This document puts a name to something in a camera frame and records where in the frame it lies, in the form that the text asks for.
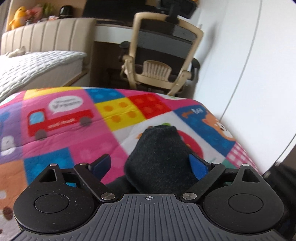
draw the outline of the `cartoon red truck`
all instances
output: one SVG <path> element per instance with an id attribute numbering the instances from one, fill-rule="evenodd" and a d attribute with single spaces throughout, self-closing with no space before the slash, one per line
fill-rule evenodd
<path id="1" fill-rule="evenodd" d="M 82 126 L 89 126 L 94 117 L 91 110 L 83 110 L 57 118 L 48 119 L 45 109 L 31 111 L 28 114 L 28 132 L 29 136 L 35 136 L 35 140 L 45 139 L 49 131 L 80 123 Z"/>

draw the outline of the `colorful blanket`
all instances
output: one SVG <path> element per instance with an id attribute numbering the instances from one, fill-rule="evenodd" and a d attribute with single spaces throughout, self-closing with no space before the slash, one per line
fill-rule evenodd
<path id="1" fill-rule="evenodd" d="M 208 162 L 254 163 L 201 103 L 161 94 L 104 88 L 47 88 L 11 95 L 0 104 L 0 240 L 19 232 L 12 208 L 18 195 L 50 163 L 72 168 L 108 153 L 109 183 L 143 131 L 172 125 Z"/>

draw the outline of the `chair armrest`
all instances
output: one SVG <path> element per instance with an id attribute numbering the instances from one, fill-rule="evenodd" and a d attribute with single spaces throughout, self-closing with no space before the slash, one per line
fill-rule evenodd
<path id="1" fill-rule="evenodd" d="M 129 56 L 128 54 L 125 54 L 124 56 L 122 56 L 122 61 L 125 62 L 125 60 L 132 63 L 133 62 L 133 57 Z"/>
<path id="2" fill-rule="evenodd" d="M 191 72 L 187 70 L 183 70 L 182 73 L 178 76 L 178 78 L 174 82 L 174 86 L 168 92 L 168 95 L 175 96 L 175 94 L 182 88 L 185 84 L 186 80 L 188 80 L 191 76 Z"/>
<path id="3" fill-rule="evenodd" d="M 121 48 L 121 54 L 118 57 L 118 61 L 119 62 L 123 62 L 122 58 L 125 54 L 128 54 L 128 50 L 129 50 L 129 46 L 130 46 L 130 42 L 129 41 L 123 41 L 119 47 Z"/>
<path id="4" fill-rule="evenodd" d="M 198 62 L 198 60 L 196 58 L 193 58 L 192 59 L 192 62 L 191 62 L 191 78 L 190 80 L 194 80 L 194 77 L 195 77 L 195 69 L 197 69 L 197 73 L 199 72 L 200 70 L 200 63 Z"/>

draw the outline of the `upholstered headboard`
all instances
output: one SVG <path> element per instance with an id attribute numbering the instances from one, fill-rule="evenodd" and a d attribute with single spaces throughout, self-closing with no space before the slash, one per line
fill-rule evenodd
<path id="1" fill-rule="evenodd" d="M 2 35 L 1 55 L 21 46 L 27 52 L 52 50 L 87 53 L 83 64 L 90 62 L 94 41 L 95 18 L 66 18 L 30 24 Z"/>

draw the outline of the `black container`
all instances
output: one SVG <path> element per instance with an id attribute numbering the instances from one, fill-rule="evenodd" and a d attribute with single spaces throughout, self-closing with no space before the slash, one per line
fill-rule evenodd
<path id="1" fill-rule="evenodd" d="M 73 6 L 65 5 L 62 6 L 59 11 L 59 18 L 72 18 L 73 17 Z"/>

